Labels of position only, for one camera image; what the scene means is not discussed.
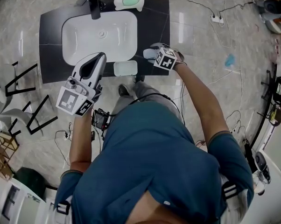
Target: marble floor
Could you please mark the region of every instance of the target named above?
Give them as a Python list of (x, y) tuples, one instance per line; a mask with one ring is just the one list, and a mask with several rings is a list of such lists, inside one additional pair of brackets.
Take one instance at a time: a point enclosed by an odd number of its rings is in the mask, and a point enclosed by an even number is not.
[[(76, 0), (0, 0), (0, 65), (19, 61), (17, 72), (39, 63), (39, 20), (40, 15), (57, 7), (74, 3)], [(216, 13), (226, 7), (252, 0), (194, 0), (211, 7)], [(234, 110), (241, 112), (241, 125), (246, 127), (246, 137), (252, 141), (260, 123), (257, 112), (263, 110), (261, 95), (266, 69), (271, 67), (272, 37), (261, 22), (255, 5), (247, 5), (242, 10), (235, 8), (223, 13), (225, 25), (212, 27), (209, 23), (210, 11), (185, 0), (169, 0), (170, 3), (170, 44), (184, 55), (186, 63), (197, 76), (214, 92), (225, 117)], [(225, 61), (232, 54), (235, 64), (226, 67)], [(181, 80), (173, 71), (168, 77), (146, 77), (148, 84), (175, 100), (180, 107)], [(106, 77), (102, 79), (103, 95), (95, 108), (111, 111), (118, 98), (118, 85), (124, 83), (132, 87), (132, 77)], [(33, 168), (41, 173), (52, 186), (59, 185), (59, 177), (68, 169), (54, 137), (58, 130), (67, 130), (73, 117), (55, 108), (56, 99), (64, 82), (42, 84), (40, 67), (32, 71), (19, 83), (21, 88), (36, 86), (36, 91), (15, 95), (9, 108), (22, 108), (29, 100), (35, 109), (49, 94), (38, 119), (44, 122), (54, 116), (58, 120), (43, 129), (43, 136), (21, 133), (17, 136), (21, 144), (10, 165), (14, 170), (21, 166)], [(203, 140), (203, 132), (197, 112), (187, 91), (184, 92), (185, 122), (195, 141)], [(238, 113), (228, 118), (232, 129)], [(244, 128), (235, 138), (242, 146)], [(63, 133), (57, 134), (57, 143), (69, 160), (70, 141), (64, 140)], [(92, 143), (94, 159), (99, 153), (98, 137)]]

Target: faucet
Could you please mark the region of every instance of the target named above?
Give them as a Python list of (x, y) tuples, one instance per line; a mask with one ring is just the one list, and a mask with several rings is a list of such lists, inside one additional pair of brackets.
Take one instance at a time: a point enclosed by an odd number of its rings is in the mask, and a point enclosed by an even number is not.
[(101, 17), (100, 10), (105, 7), (105, 3), (102, 0), (77, 0), (76, 5), (82, 6), (86, 3), (86, 1), (90, 4), (92, 19), (99, 19)]

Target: teal t-shirt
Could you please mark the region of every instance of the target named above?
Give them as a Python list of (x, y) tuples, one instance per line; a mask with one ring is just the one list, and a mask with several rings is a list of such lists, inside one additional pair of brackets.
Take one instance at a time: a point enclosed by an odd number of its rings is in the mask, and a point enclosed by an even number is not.
[(218, 223), (226, 208), (219, 174), (248, 189), (252, 173), (236, 140), (216, 134), (208, 153), (169, 109), (156, 102), (137, 102), (116, 116), (101, 154), (82, 174), (67, 171), (56, 203), (70, 195), (74, 223), (125, 223), (148, 190), (159, 203), (189, 222)]

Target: power strip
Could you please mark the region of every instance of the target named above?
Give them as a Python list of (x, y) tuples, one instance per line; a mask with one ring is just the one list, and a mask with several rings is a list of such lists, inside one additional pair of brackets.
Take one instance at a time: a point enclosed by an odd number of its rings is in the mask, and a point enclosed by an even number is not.
[(211, 19), (212, 19), (212, 22), (221, 23), (221, 24), (224, 23), (224, 19), (223, 18), (219, 19), (218, 16), (215, 16), (215, 17), (211, 16)]

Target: sleeve stripe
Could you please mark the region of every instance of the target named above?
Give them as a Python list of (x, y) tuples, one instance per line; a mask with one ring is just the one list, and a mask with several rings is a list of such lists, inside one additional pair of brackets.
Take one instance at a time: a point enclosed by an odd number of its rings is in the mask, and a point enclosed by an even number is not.
[(235, 188), (236, 188), (236, 185), (233, 185), (228, 188), (225, 188), (224, 191), (227, 192), (227, 191), (230, 191), (231, 189), (235, 189)]
[(64, 177), (65, 174), (67, 173), (79, 173), (79, 174), (83, 174), (82, 172), (78, 171), (78, 170), (67, 170), (65, 171), (62, 175), (61, 175), (61, 180)]
[(220, 131), (220, 132), (218, 132), (218, 133), (216, 133), (215, 135), (213, 135), (212, 136), (212, 138), (209, 140), (209, 144), (217, 137), (217, 136), (219, 136), (220, 134), (223, 134), (223, 133), (229, 133), (229, 134), (231, 134), (231, 132), (230, 131)]

